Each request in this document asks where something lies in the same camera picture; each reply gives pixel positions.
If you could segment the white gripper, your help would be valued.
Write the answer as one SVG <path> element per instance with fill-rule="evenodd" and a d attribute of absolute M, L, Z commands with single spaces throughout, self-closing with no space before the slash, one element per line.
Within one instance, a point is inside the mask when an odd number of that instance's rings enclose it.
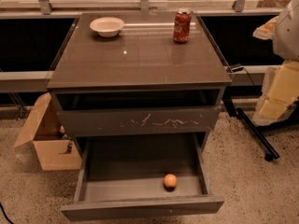
<path fill-rule="evenodd" d="M 255 38 L 272 40 L 278 16 L 253 32 Z M 292 106 L 299 97 L 299 62 L 285 61 L 280 67 L 269 67 L 263 77 L 262 95 L 253 114 L 253 121 L 267 126 L 283 121 L 291 115 Z"/>

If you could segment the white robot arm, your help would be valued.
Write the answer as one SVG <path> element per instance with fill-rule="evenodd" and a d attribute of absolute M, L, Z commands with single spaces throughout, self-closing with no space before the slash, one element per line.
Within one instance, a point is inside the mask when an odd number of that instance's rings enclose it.
<path fill-rule="evenodd" d="M 273 51 L 284 62 L 270 67 L 263 77 L 262 96 L 253 120 L 265 126 L 286 118 L 299 97 L 299 0 L 291 0 L 278 16 L 258 27 L 253 36 L 273 41 Z"/>

